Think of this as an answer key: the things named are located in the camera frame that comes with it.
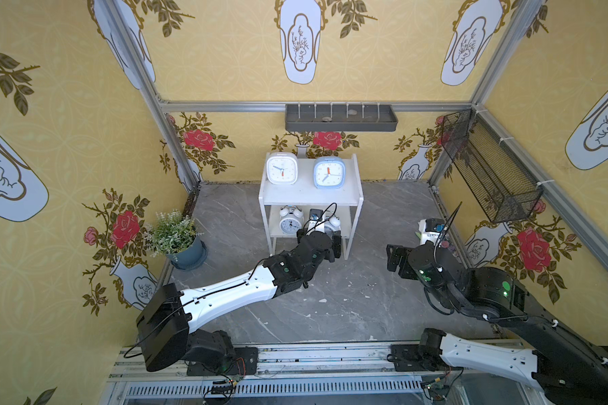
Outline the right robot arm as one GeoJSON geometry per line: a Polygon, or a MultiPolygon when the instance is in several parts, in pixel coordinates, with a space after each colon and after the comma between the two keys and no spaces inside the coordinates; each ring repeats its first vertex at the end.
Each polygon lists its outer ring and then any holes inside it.
{"type": "Polygon", "coordinates": [[[441,314],[487,322],[530,346],[505,349],[427,328],[415,350],[394,347],[396,367],[473,369],[531,386],[554,404],[608,404],[608,346],[574,332],[509,273],[465,268],[430,241],[415,248],[389,245],[386,252],[388,271],[420,282],[427,301],[441,305],[441,314]]]}

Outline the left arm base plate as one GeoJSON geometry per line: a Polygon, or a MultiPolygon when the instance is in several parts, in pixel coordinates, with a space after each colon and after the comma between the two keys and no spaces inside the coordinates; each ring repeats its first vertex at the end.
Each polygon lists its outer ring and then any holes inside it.
{"type": "Polygon", "coordinates": [[[254,376],[258,369],[257,347],[235,347],[234,354],[217,363],[186,361],[187,376],[254,376]]]}

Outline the blue square alarm clock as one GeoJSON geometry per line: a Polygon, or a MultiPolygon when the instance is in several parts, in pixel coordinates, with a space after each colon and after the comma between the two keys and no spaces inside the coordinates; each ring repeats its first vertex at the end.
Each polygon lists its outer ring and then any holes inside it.
{"type": "Polygon", "coordinates": [[[325,156],[315,160],[313,184],[317,189],[338,189],[345,183],[346,165],[336,156],[325,156]]]}

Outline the white square alarm clock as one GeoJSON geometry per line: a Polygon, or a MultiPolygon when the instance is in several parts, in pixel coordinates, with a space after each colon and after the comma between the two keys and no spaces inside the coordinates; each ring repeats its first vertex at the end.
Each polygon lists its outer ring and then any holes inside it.
{"type": "Polygon", "coordinates": [[[297,182],[298,159],[292,153],[269,154],[265,169],[268,181],[274,185],[288,186],[297,182]]]}

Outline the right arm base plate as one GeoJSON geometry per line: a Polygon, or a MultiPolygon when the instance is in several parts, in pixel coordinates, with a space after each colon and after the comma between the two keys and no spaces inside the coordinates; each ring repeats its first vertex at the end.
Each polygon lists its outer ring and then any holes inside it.
{"type": "Polygon", "coordinates": [[[394,344],[386,360],[393,363],[397,372],[406,371],[438,371],[449,374],[459,370],[450,366],[441,358],[442,350],[439,347],[424,344],[394,344]]]}

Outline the white twin-bell alarm clock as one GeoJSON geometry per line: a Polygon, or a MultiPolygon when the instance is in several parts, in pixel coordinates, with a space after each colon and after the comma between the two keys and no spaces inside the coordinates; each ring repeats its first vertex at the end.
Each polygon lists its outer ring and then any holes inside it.
{"type": "Polygon", "coordinates": [[[341,221],[335,214],[325,213],[319,229],[330,236],[341,233],[341,221]]]}
{"type": "Polygon", "coordinates": [[[285,235],[295,235],[302,229],[303,212],[295,205],[286,205],[280,210],[280,231],[285,235]]]}

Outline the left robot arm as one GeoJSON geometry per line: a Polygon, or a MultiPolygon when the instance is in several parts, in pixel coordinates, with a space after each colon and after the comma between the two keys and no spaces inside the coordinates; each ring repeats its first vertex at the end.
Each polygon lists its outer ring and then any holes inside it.
{"type": "Polygon", "coordinates": [[[214,370],[236,359],[227,332],[201,327],[256,302],[273,300],[307,288],[319,266],[342,253],[341,235],[304,231],[290,251],[258,261],[255,269],[214,285],[179,290],[163,285],[152,295],[136,320],[145,369],[161,371],[179,361],[195,362],[214,370]]]}

